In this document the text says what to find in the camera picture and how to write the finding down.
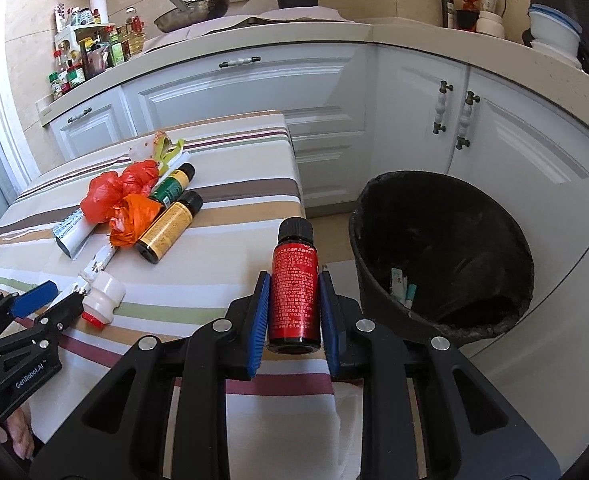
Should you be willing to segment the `person's left hand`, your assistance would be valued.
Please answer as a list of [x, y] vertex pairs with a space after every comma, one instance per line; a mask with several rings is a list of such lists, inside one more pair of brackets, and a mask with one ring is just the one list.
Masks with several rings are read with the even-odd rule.
[[22, 408], [17, 408], [4, 422], [0, 422], [0, 443], [9, 443], [12, 452], [20, 460], [32, 457], [34, 440], [30, 419]]

